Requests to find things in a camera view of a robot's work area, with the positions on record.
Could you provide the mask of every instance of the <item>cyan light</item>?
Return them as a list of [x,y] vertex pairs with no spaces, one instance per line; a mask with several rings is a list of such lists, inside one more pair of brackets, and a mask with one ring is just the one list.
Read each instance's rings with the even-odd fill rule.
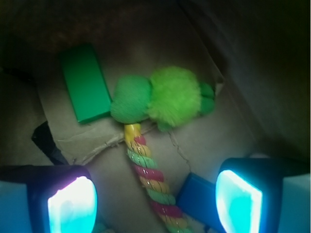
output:
[[82,176],[48,199],[51,233],[90,233],[97,213],[97,194]]
[[259,232],[262,192],[231,170],[218,175],[216,205],[226,232]]

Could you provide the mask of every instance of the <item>green wooden block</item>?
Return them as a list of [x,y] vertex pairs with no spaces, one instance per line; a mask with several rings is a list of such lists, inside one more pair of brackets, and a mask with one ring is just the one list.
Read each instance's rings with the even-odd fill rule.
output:
[[111,98],[93,47],[74,47],[60,53],[59,60],[78,122],[109,116]]

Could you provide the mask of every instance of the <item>rainbow rope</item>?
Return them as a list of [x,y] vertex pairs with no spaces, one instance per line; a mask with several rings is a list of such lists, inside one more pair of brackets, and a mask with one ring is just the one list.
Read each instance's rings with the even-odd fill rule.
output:
[[182,211],[175,206],[175,197],[170,194],[163,173],[157,169],[156,162],[151,158],[150,149],[140,133],[140,124],[125,125],[124,138],[128,147],[127,155],[135,164],[140,182],[152,199],[153,210],[164,221],[169,232],[192,233]]

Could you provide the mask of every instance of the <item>led light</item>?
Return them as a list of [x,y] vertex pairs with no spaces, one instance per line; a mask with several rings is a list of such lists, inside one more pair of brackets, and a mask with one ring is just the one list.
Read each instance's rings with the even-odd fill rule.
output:
[[48,199],[51,233],[90,233],[97,213],[97,194],[82,176]]
[[226,232],[259,232],[262,192],[231,170],[218,175],[216,205]]

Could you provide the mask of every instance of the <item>green fluffy ball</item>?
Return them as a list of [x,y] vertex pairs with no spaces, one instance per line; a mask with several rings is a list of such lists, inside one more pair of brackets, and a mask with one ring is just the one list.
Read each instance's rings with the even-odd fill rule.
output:
[[148,118],[150,99],[151,84],[148,79],[137,75],[120,78],[111,103],[111,116],[123,124],[145,120]]
[[150,81],[152,95],[148,115],[151,119],[175,127],[190,121],[200,111],[200,86],[190,70],[180,67],[159,69]]

